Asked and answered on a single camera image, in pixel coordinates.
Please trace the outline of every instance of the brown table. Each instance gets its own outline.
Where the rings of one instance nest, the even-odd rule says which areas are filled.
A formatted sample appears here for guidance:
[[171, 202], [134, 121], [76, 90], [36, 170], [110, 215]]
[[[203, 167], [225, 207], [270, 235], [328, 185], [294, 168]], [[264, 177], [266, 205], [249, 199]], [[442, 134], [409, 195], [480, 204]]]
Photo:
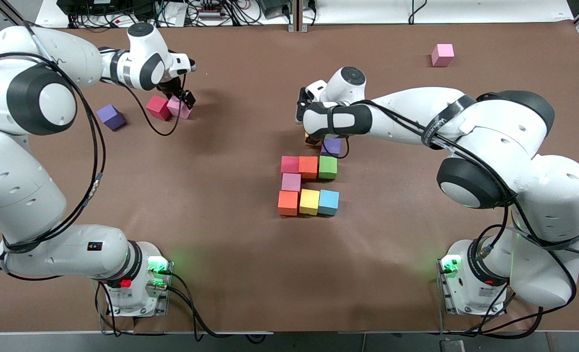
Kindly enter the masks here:
[[[129, 46], [124, 29], [73, 33], [97, 46]], [[94, 109], [113, 103], [128, 125], [104, 129], [107, 171], [79, 223], [119, 227], [130, 239], [155, 243], [176, 262], [214, 330], [437, 330], [435, 259], [500, 219], [499, 211], [466, 209], [440, 192], [435, 175], [444, 152], [364, 137], [350, 140], [337, 180], [307, 185], [341, 193], [336, 217], [278, 216], [281, 156], [317, 154], [293, 122], [298, 90], [339, 67], [363, 70], [368, 98], [423, 86], [471, 96], [535, 91], [557, 113], [540, 153], [579, 162], [579, 34], [571, 22], [162, 34], [198, 63], [187, 78], [198, 99], [193, 118], [162, 138], [126, 90], [86, 89]], [[430, 67], [436, 43], [453, 43], [451, 67]], [[137, 94], [147, 102], [153, 93]], [[30, 143], [68, 204], [76, 203], [92, 155], [84, 117]], [[143, 319], [137, 330], [191, 330], [182, 308], [176, 303], [167, 317]], [[509, 311], [515, 317], [535, 309], [516, 302]], [[446, 328], [475, 321], [449, 316]], [[579, 330], [579, 292], [540, 328]], [[88, 279], [26, 283], [0, 272], [0, 331], [96, 329]]]

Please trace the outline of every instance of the yellow cube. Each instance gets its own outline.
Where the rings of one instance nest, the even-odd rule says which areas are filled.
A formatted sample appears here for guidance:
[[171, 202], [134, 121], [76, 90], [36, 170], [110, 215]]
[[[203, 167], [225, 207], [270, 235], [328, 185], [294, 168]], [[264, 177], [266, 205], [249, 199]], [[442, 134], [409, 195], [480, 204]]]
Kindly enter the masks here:
[[307, 134], [307, 132], [305, 132], [305, 145], [307, 147], [319, 147], [322, 145], [321, 140], [319, 140], [318, 143], [315, 143], [315, 144], [307, 143], [307, 138], [309, 138], [309, 134]]
[[318, 205], [320, 201], [320, 191], [303, 189], [300, 192], [301, 214], [318, 215]]

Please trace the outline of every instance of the orange cube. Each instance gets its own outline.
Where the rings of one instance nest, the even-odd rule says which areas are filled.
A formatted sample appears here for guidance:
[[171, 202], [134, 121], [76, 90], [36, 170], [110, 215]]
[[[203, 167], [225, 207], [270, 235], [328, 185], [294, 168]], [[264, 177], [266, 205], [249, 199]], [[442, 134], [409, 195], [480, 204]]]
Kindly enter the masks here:
[[279, 215], [298, 215], [298, 192], [282, 190], [279, 192]]
[[301, 156], [298, 158], [298, 173], [307, 180], [318, 178], [318, 157]]

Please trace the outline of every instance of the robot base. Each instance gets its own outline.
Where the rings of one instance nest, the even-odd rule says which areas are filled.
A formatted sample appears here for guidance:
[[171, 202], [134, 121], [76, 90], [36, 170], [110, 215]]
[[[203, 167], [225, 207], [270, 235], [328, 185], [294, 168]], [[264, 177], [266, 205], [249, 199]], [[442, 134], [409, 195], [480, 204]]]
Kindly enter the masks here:
[[[440, 269], [445, 266], [456, 269], [450, 274], [440, 274], [444, 306], [448, 314], [485, 315], [503, 287], [489, 286], [474, 276], [466, 258], [471, 243], [471, 240], [455, 242], [446, 256], [439, 260]], [[502, 292], [490, 312], [501, 310], [506, 296], [506, 292]]]
[[[155, 245], [148, 242], [137, 242], [142, 250], [142, 263], [139, 274], [131, 280], [131, 287], [111, 288], [108, 287], [109, 296], [113, 303], [115, 316], [128, 317], [151, 317], [166, 315], [169, 291], [147, 288], [149, 281], [162, 281], [170, 285], [172, 276], [160, 275], [149, 270], [148, 258], [160, 257], [161, 253]], [[166, 270], [172, 270], [172, 263]]]

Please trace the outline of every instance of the robotic arm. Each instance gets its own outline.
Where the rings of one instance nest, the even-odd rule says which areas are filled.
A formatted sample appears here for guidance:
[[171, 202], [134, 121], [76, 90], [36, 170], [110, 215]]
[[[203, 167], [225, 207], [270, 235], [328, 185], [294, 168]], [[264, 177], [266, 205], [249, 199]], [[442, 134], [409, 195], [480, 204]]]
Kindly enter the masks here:
[[511, 210], [500, 235], [458, 241], [440, 261], [448, 312], [497, 312], [505, 285], [538, 306], [569, 303], [579, 273], [579, 164], [537, 154], [553, 126], [549, 103], [528, 91], [473, 99], [437, 87], [370, 102], [365, 83], [361, 71], [343, 67], [301, 90], [296, 122], [308, 142], [365, 134], [448, 149], [437, 172], [446, 196], [469, 208], [506, 207], [505, 216]]
[[[151, 243], [129, 241], [120, 229], [103, 225], [71, 225], [36, 242], [61, 223], [66, 199], [27, 142], [28, 134], [63, 132], [77, 113], [68, 80], [39, 56], [56, 62], [80, 88], [102, 81], [182, 96], [178, 76], [195, 71], [194, 61], [169, 51], [150, 24], [135, 24], [127, 34], [130, 50], [99, 50], [53, 29], [0, 32], [0, 265], [25, 275], [89, 276], [109, 286], [116, 315], [152, 316], [161, 313], [158, 303], [169, 282], [158, 271], [170, 263]], [[191, 107], [193, 97], [185, 95]]]

